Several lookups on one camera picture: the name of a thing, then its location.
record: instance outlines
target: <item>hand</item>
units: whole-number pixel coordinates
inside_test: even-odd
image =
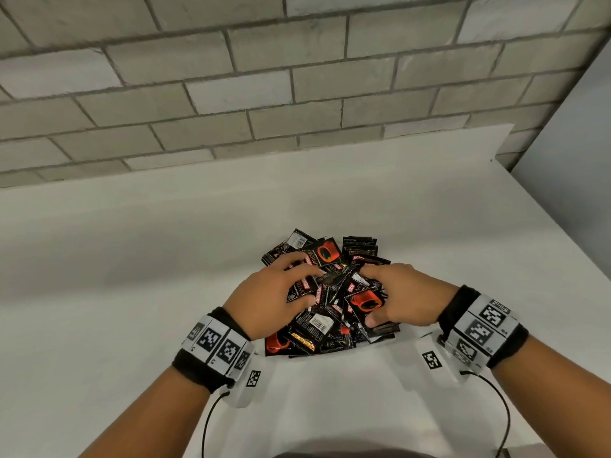
[[[285,271],[291,263],[304,258],[304,252],[281,255],[269,267],[242,281],[223,305],[235,323],[253,341],[271,336],[289,324],[300,311],[316,303],[313,295],[286,302],[288,290],[296,281],[310,275],[320,277],[325,274],[321,269],[308,264]]]
[[[388,292],[386,304],[365,318],[370,328],[387,321],[429,326],[437,321],[459,289],[406,264],[365,265],[360,273],[380,281]]]

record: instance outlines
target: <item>gray wall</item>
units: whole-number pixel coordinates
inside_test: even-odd
[[[611,45],[512,172],[611,277]]]

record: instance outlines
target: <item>wristband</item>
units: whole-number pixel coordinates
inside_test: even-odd
[[[233,385],[254,353],[254,344],[224,308],[218,307],[194,326],[172,366],[210,393]]]
[[[438,323],[446,350],[475,372],[514,355],[529,336],[514,312],[467,286],[458,290]]]

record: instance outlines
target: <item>person's right hand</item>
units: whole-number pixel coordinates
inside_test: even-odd
[[[458,286],[425,275],[411,265],[365,265],[361,275],[380,281],[388,292],[383,307],[372,311],[365,319],[370,328],[393,321],[415,326],[429,326],[437,321]]]

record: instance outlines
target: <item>forearm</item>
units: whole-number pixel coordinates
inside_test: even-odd
[[[168,368],[80,458],[179,458],[210,393]]]
[[[530,336],[493,369],[515,407],[558,458],[611,450],[611,385]]]

